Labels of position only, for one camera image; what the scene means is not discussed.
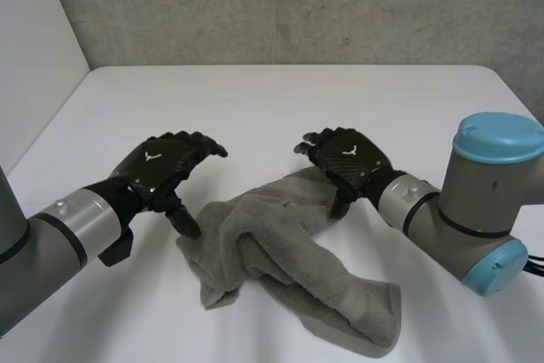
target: silver metal joint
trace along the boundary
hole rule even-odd
[[[428,182],[404,174],[389,184],[378,203],[378,212],[395,229],[402,231],[410,210],[426,195],[439,191]]]
[[[42,213],[68,227],[91,261],[121,236],[121,223],[113,208],[91,190],[80,189],[56,201]]]

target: cable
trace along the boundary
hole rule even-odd
[[[544,276],[544,265],[535,263],[534,261],[544,261],[544,257],[529,256],[529,261],[524,266],[524,271],[533,275]]]

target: concrete wall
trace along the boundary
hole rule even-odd
[[[87,73],[59,0],[0,0],[0,165],[6,173]]]
[[[544,0],[61,0],[92,67],[476,64],[544,119]]]

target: white logo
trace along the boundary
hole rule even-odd
[[[357,145],[354,145],[354,149],[349,152],[342,152],[343,155],[357,155]]]
[[[150,156],[149,153],[145,152],[145,161],[149,162],[150,160],[156,159],[157,157],[161,157],[161,156],[162,156],[162,153],[159,153],[158,155],[155,155],[155,156]]]

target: light blue cap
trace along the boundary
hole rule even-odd
[[[524,268],[529,254],[524,244],[513,239],[480,259],[462,277],[461,283],[487,297],[508,285]]]
[[[461,121],[453,149],[474,162],[525,162],[544,153],[544,127],[526,116],[480,112]]]

